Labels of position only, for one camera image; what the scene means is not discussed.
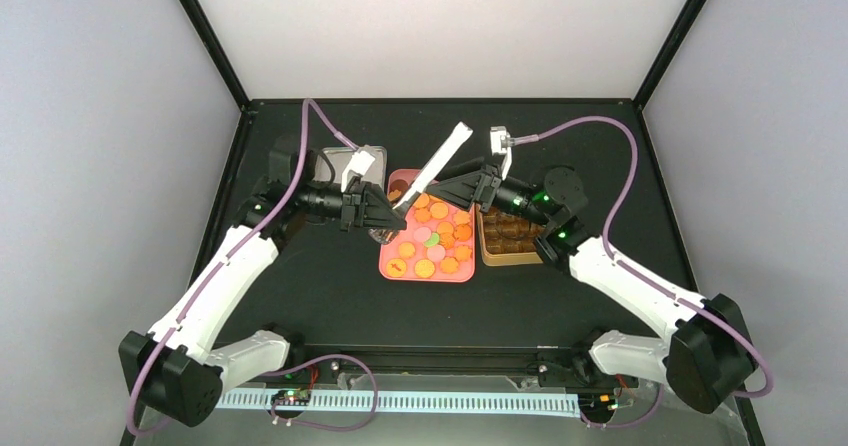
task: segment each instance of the white wall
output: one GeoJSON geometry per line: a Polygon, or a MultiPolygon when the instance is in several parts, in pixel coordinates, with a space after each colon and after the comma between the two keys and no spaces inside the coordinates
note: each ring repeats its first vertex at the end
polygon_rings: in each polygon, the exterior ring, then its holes
{"type": "Polygon", "coordinates": [[[741,304],[775,369],[754,404],[770,445],[848,436],[846,18],[848,0],[709,0],[647,110],[698,283],[741,304]]]}
{"type": "Polygon", "coordinates": [[[237,118],[177,0],[0,0],[0,442],[118,443],[237,118]]]}
{"type": "Polygon", "coordinates": [[[200,0],[252,98],[631,98],[685,1],[200,0]]]}

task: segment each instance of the pink disc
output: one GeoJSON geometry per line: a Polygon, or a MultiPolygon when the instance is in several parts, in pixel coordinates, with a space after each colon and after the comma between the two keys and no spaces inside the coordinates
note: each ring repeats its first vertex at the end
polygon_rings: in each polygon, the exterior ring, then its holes
{"type": "Polygon", "coordinates": [[[427,259],[430,261],[441,261],[445,259],[445,247],[437,244],[432,248],[427,248],[427,259]]]}
{"type": "Polygon", "coordinates": [[[422,226],[416,229],[414,233],[412,233],[412,239],[418,241],[419,243],[423,243],[424,241],[430,239],[431,234],[433,234],[433,232],[430,231],[430,228],[422,226]]]}

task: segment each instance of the white linear rail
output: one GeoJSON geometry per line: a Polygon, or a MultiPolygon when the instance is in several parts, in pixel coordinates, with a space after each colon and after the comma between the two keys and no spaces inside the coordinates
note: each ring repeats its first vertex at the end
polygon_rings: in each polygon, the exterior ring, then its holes
{"type": "MultiPolygon", "coordinates": [[[[268,410],[277,391],[235,388],[221,397],[218,409],[268,410]]],[[[315,390],[308,404],[281,403],[277,410],[368,412],[373,398],[371,391],[315,390]]],[[[552,393],[381,391],[377,412],[580,417],[577,395],[552,393]]]]}

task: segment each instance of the white backdrop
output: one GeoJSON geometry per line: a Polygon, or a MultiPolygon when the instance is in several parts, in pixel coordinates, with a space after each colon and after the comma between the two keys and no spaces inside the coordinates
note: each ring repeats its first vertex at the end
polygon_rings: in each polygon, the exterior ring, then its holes
{"type": "Polygon", "coordinates": [[[629,98],[684,2],[200,0],[251,98],[629,98]]]}

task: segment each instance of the black tabletop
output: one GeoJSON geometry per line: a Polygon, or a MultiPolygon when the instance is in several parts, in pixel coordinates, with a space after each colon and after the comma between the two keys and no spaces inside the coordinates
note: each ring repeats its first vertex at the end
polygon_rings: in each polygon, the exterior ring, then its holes
{"type": "MultiPolygon", "coordinates": [[[[629,101],[394,100],[321,103],[331,121],[358,144],[383,146],[387,172],[420,168],[457,122],[475,134],[456,160],[487,154],[488,128],[513,136],[545,131],[584,115],[605,115],[630,127],[640,148],[633,189],[613,224],[612,242],[670,281],[692,288],[646,138],[629,101]]],[[[226,206],[224,229],[267,171],[280,135],[296,137],[299,102],[255,102],[254,121],[226,206]]],[[[338,143],[313,115],[310,146],[338,143]]],[[[626,138],[592,123],[514,149],[510,175],[569,164],[583,179],[589,207],[580,215],[600,234],[629,164],[626,138]]],[[[365,231],[342,233],[334,223],[306,226],[254,283],[226,323],[219,342],[249,336],[274,322],[300,331],[313,345],[537,347],[568,346],[597,327],[651,335],[615,302],[542,265],[488,267],[477,255],[474,277],[462,284],[389,281],[377,270],[379,245],[365,231]]]]}

